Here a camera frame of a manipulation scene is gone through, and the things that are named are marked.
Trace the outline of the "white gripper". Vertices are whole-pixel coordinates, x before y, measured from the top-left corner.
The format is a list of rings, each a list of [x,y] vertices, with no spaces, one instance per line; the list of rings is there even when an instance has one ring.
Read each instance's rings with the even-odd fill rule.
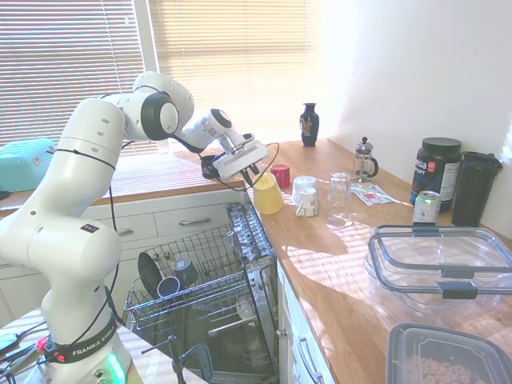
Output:
[[[251,172],[260,174],[257,163],[268,155],[268,149],[259,140],[253,140],[244,145],[234,154],[223,154],[213,162],[220,178],[228,179],[241,173],[248,187],[253,187]]]

